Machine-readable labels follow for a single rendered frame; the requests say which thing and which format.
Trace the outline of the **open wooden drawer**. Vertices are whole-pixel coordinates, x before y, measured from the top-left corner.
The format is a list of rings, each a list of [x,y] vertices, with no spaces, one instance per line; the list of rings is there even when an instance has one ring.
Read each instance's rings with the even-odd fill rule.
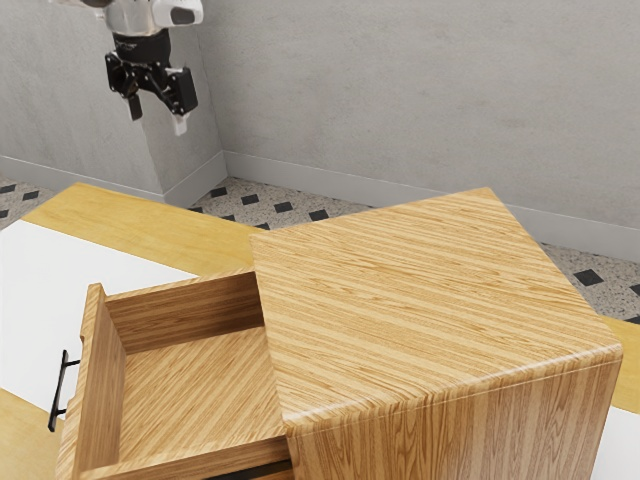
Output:
[[[88,288],[56,480],[294,480],[255,273]]]

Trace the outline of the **wooden cabinet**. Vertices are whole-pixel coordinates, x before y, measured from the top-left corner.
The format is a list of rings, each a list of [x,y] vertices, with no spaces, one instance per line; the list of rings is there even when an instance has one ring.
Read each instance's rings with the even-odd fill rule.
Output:
[[[491,190],[251,247],[296,480],[590,480],[621,342]]]

